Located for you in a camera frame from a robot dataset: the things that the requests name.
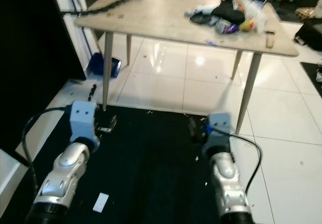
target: black wall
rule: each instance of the black wall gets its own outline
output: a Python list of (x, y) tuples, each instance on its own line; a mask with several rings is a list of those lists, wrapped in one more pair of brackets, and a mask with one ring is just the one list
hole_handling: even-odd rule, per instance
[(27, 120), (85, 75), (55, 0), (0, 0), (0, 12), (0, 148), (12, 155)]

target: white tile floor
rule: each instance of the white tile floor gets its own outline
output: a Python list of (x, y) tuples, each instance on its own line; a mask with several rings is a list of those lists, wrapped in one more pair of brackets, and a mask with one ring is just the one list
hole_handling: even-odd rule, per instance
[[(292, 38), (301, 25), (283, 26)], [(251, 53), (243, 54), (230, 81), (233, 50), (133, 37), (131, 64), (126, 66), (125, 42), (124, 35), (115, 35), (113, 55), (123, 66), (117, 79), (111, 79), (109, 104), (199, 114), (226, 111), (235, 127)], [(296, 58), (263, 55), (240, 132), (255, 138), (264, 151), (249, 192), (257, 223), (322, 223), (322, 98), (300, 66), (300, 61), (321, 62), (321, 54), (296, 47)], [(94, 82), (94, 98), (101, 103), (101, 77), (67, 84), (59, 94), (85, 100)], [(239, 140), (231, 145), (245, 185), (257, 152)]]

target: black mat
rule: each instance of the black mat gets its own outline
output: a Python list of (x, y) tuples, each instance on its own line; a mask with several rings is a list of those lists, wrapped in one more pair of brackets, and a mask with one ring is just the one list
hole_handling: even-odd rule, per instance
[(317, 82), (316, 79), (316, 70), (318, 68), (317, 64), (301, 62), (303, 69), (305, 70), (307, 76), (310, 78), (312, 84), (315, 86), (317, 92), (322, 97), (322, 83)]
[[(210, 182), (208, 163), (200, 157), (200, 146), (192, 143), (188, 118), (108, 106), (98, 114), (99, 125), (108, 126), (114, 114), (117, 125), (91, 156), (66, 223), (219, 223), (213, 186), (205, 186)], [(34, 162), (40, 183), (69, 137), (64, 115)], [(100, 192), (109, 194), (102, 213), (92, 211)], [(31, 202), (27, 172), (0, 223), (23, 223)]]

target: white wall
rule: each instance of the white wall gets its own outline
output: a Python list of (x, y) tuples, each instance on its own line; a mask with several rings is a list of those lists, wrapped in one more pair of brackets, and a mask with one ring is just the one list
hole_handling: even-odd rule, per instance
[[(83, 10), (86, 10), (87, 5), (85, 0), (80, 0), (80, 2)], [(61, 11), (73, 11), (73, 6), (70, 0), (57, 0), (57, 3)], [(81, 29), (73, 24), (76, 16), (64, 16), (63, 19), (78, 55), (79, 61), (82, 64), (82, 68), (83, 70), (86, 70), (91, 56), (87, 49)], [(91, 30), (87, 29), (86, 35), (92, 53), (98, 52), (95, 38), (93, 37)], [(65, 97), (64, 95), (62, 96), (61, 94), (62, 93), (60, 93), (59, 98), (56, 96), (48, 107), (70, 104), (71, 99)], [(30, 155), (33, 159), (41, 150), (44, 142), (54, 129), (61, 116), (62, 113), (60, 112), (47, 113), (41, 116), (28, 132), (27, 145)], [(18, 146), (17, 151), (24, 156), (21, 145)], [(0, 150), (0, 217), (5, 211), (13, 193), (15, 192), (26, 171), (27, 168)]]
[[(61, 11), (74, 11), (71, 0), (57, 0), (57, 3)], [(80, 3), (82, 4), (82, 8), (80, 8), (75, 1), (77, 10), (86, 10), (86, 1), (80, 0)], [(74, 20), (77, 18), (77, 16), (65, 15), (63, 18), (78, 58), (82, 64), (83, 70), (85, 70), (88, 66), (91, 56), (87, 49), (81, 28), (74, 25)], [(85, 29), (85, 33), (92, 49), (92, 53), (98, 52), (92, 31), (90, 29)]]

